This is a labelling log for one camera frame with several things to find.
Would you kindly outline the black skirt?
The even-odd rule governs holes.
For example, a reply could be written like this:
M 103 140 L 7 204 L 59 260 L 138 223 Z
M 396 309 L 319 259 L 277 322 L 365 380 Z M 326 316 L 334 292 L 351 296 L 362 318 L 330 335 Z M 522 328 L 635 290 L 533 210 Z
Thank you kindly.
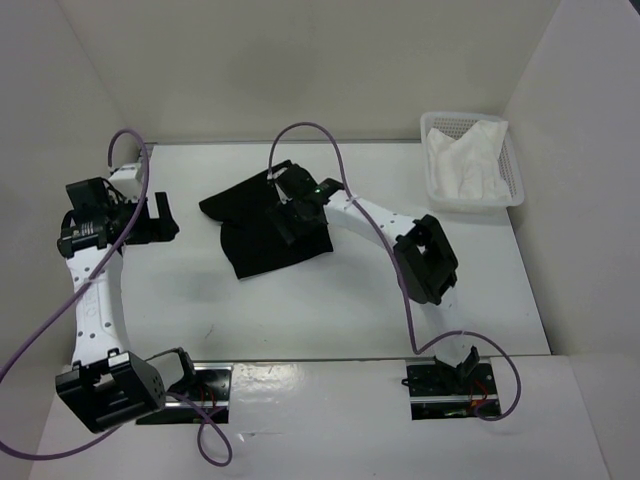
M 289 160 L 270 171 L 284 167 L 289 167 L 282 179 L 291 197 L 317 192 L 325 207 L 329 197 L 344 188 L 331 178 L 317 182 L 306 169 Z M 285 244 L 267 216 L 267 210 L 275 207 L 278 200 L 275 188 L 267 181 L 268 172 L 260 172 L 199 202 L 202 213 L 221 224 L 221 246 L 239 279 L 295 265 L 333 250 L 325 212 L 324 225 L 296 230 L 296 242 Z

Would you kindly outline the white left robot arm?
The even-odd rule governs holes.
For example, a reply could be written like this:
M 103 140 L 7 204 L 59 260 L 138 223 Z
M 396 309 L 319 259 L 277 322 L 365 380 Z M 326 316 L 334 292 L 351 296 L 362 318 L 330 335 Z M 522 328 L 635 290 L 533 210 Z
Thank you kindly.
M 198 390 L 194 369 L 175 365 L 162 379 L 150 360 L 132 353 L 122 303 L 126 247 L 170 242 L 179 227 L 164 192 L 155 195 L 157 217 L 150 216 L 134 167 L 69 184 L 66 191 L 72 208 L 57 246 L 79 299 L 71 369 L 57 376 L 55 387 L 89 431 L 102 433 L 162 410 L 165 391 L 184 400 Z

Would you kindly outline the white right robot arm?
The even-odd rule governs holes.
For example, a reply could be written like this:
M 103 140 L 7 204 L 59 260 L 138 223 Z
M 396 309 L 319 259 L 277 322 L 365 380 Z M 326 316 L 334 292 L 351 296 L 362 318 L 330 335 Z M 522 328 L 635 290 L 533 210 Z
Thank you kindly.
M 319 227 L 344 228 L 391 255 L 408 305 L 420 308 L 435 335 L 463 330 L 455 291 L 459 262 L 435 217 L 398 214 L 349 194 L 335 179 L 318 183 L 289 161 L 269 169 L 267 182 L 277 193 L 267 214 L 286 244 L 308 239 Z

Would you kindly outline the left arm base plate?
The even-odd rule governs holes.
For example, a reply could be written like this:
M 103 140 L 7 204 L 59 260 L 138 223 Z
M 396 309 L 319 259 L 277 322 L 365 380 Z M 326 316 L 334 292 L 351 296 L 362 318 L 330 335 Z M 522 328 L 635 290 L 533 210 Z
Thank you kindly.
M 200 362 L 195 364 L 195 382 L 190 386 L 174 384 L 171 392 L 177 392 L 209 415 L 217 424 L 229 421 L 233 366 L 231 364 Z M 166 401 L 165 409 L 136 421 L 141 426 L 196 425 L 201 416 L 188 403 L 173 397 Z

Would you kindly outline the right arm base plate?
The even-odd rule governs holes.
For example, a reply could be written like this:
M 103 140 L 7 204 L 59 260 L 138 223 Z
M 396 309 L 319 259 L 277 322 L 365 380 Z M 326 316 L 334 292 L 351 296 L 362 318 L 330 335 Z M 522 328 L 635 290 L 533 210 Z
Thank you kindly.
M 489 361 L 481 361 L 461 383 L 434 360 L 410 361 L 401 384 L 409 395 L 413 421 L 476 418 L 478 413 L 494 418 L 502 414 Z

